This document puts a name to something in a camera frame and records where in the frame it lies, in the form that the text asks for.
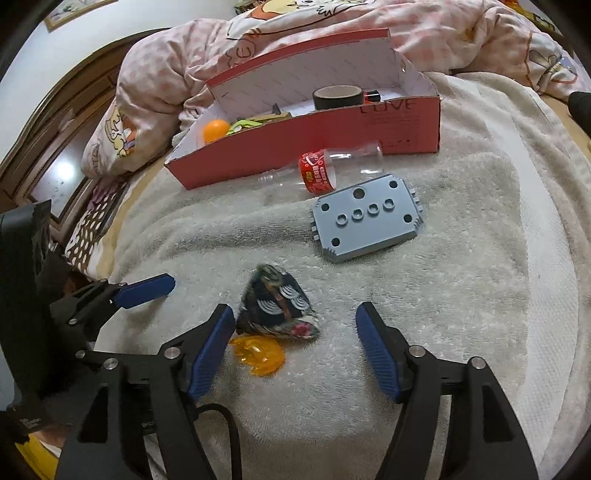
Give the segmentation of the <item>green orange toy cutter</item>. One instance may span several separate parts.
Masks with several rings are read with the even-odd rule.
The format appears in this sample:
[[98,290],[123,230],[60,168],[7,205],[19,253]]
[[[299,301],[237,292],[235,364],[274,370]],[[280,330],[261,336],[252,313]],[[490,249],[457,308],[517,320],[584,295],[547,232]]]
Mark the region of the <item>green orange toy cutter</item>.
[[252,119],[240,119],[232,123],[229,126],[228,131],[226,132],[226,136],[233,135],[239,133],[243,130],[256,128],[259,126],[263,126],[263,122],[252,120]]

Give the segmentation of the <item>red cardboard box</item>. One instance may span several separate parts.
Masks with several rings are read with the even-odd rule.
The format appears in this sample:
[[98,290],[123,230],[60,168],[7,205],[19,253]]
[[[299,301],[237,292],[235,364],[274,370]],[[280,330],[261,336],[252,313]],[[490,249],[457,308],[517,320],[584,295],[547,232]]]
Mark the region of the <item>red cardboard box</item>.
[[[378,90],[380,103],[315,110],[329,85]],[[436,153],[441,100],[435,85],[392,44],[387,29],[335,34],[280,48],[230,68],[206,84],[213,97],[165,161],[187,190],[263,173],[322,147],[377,141],[387,155]],[[290,118],[271,114],[274,104]],[[204,143],[214,119],[263,122]]]

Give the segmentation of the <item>clear bottle red label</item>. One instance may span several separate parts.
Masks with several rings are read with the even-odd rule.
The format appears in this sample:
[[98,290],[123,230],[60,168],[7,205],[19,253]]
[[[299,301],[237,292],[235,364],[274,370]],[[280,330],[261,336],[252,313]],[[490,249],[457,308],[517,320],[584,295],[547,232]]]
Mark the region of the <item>clear bottle red label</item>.
[[339,149],[322,148],[301,154],[280,169],[263,173],[256,181],[266,200],[297,202],[335,192],[385,173],[379,142]]

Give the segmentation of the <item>grey plastic base plate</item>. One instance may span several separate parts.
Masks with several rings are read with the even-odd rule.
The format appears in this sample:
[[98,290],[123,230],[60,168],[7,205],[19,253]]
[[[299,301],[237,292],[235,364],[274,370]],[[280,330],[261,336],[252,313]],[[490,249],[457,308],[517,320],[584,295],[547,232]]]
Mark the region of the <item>grey plastic base plate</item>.
[[311,232],[322,257],[342,263],[414,239],[422,213],[416,191],[388,174],[318,198]]

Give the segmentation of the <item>black tape roll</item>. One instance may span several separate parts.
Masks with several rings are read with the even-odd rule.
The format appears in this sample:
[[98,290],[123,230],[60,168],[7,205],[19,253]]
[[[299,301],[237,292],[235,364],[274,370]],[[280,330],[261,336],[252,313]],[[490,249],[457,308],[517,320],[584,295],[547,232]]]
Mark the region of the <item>black tape roll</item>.
[[315,90],[312,95],[315,110],[329,110],[363,105],[363,89],[356,85],[329,85]]

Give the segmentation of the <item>dark grey bracket piece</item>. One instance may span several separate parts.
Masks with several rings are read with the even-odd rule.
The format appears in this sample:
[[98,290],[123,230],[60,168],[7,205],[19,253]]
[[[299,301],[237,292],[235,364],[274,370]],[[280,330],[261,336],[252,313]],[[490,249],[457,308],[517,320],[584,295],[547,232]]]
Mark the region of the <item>dark grey bracket piece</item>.
[[277,104],[274,104],[273,107],[271,108],[271,114],[273,114],[273,117],[280,118],[280,119],[291,117],[290,111],[281,110],[279,105],[277,105]]

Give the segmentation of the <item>dark patterned pouch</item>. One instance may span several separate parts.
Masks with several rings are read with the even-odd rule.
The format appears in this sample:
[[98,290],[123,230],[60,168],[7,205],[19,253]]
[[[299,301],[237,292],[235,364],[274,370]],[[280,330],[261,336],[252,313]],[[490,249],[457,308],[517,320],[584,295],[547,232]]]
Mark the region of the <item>dark patterned pouch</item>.
[[237,334],[315,340],[321,333],[319,323],[293,275],[271,264],[256,266],[240,300]]

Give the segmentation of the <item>wooden headboard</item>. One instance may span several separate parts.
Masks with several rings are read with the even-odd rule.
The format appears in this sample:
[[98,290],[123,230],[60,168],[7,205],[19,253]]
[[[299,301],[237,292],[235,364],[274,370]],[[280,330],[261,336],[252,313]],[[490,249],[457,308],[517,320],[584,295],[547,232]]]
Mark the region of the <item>wooden headboard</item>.
[[70,70],[45,96],[1,166],[1,211],[51,202],[51,237],[68,242],[95,182],[80,165],[84,147],[115,93],[123,58],[150,29],[116,40]]

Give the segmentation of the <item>framed wall picture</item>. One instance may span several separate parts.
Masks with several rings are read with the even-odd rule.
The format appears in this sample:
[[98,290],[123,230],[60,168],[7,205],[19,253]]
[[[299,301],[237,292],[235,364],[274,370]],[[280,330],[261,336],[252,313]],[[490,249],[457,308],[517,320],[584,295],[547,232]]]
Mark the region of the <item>framed wall picture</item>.
[[66,23],[79,18],[93,10],[101,8],[105,5],[115,3],[116,0],[67,0],[61,2],[54,8],[50,14],[44,19],[44,23],[49,32],[53,32],[57,28]]

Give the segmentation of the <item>orange translucent plastic piece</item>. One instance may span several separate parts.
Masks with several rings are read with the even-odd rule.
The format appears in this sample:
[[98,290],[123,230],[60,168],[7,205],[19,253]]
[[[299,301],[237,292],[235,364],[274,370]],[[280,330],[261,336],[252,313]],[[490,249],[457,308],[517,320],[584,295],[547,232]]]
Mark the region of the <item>orange translucent plastic piece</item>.
[[250,374],[264,377],[276,373],[286,361],[283,347],[272,338],[260,335],[239,336],[229,341],[235,357],[249,366]]

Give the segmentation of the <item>orange ball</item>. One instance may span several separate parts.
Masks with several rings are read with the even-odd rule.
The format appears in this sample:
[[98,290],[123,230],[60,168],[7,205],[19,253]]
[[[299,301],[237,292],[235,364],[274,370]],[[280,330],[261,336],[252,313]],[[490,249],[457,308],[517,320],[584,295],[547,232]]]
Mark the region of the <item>orange ball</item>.
[[230,124],[222,119],[214,119],[207,123],[202,130],[205,144],[211,144],[223,138],[230,129]]

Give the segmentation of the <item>white fluffy towel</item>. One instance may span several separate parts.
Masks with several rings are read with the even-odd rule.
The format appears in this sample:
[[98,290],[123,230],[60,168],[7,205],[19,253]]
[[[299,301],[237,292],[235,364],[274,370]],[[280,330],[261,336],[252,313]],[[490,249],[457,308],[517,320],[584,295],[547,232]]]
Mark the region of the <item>white fluffy towel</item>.
[[396,156],[389,170],[423,206],[419,235],[342,264],[311,234],[311,200],[253,178],[185,190],[166,170],[123,222],[112,277],[160,273],[164,300],[120,311],[96,346],[152,354],[238,306],[270,263],[303,287],[320,317],[315,342],[291,343],[276,374],[256,378],[226,354],[208,398],[238,421],[249,479],[371,479],[400,408],[378,387],[356,337],[374,303],[408,341],[466,361],[482,356],[552,478],[590,423],[590,162],[532,90],[490,73],[433,76],[441,149]]

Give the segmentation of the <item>polka dot pillow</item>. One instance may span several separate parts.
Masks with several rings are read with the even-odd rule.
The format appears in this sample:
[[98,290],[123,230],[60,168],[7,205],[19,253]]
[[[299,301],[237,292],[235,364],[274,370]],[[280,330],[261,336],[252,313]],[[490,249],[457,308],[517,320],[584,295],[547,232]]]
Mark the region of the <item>polka dot pillow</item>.
[[85,276],[96,277],[99,242],[110,227],[110,222],[127,190],[128,181],[122,178],[100,180],[92,190],[80,220],[66,244],[64,257]]

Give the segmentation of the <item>red marker pen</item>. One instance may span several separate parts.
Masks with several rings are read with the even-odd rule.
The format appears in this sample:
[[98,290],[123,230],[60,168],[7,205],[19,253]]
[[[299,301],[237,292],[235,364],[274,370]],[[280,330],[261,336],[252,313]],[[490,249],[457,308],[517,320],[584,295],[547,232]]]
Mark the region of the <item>red marker pen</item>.
[[378,90],[367,90],[363,92],[363,103],[372,104],[380,103],[382,101],[381,94]]

